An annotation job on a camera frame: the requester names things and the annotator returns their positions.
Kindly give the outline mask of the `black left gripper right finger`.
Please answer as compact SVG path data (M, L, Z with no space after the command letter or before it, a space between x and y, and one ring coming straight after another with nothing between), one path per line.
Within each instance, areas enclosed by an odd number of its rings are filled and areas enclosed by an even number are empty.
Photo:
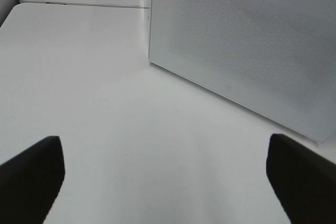
M266 174L291 223L335 223L334 162L284 134L273 134Z

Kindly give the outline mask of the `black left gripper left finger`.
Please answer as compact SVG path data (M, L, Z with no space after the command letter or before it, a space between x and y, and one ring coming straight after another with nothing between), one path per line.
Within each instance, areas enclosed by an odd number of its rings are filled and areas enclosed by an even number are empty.
M48 136L1 164L1 223L43 223L65 179L59 136Z

